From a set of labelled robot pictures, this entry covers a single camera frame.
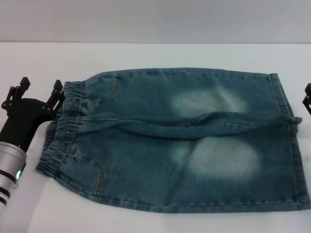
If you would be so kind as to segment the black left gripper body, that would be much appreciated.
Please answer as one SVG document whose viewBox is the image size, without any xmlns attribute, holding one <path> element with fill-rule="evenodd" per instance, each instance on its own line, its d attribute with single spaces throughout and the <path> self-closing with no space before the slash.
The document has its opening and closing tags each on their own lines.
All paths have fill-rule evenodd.
<svg viewBox="0 0 311 233">
<path fill-rule="evenodd" d="M 7 120 L 0 132 L 1 142 L 19 147 L 26 152 L 37 131 L 46 121 L 53 120 L 53 108 L 35 99 L 8 100 L 1 105 Z"/>
</svg>

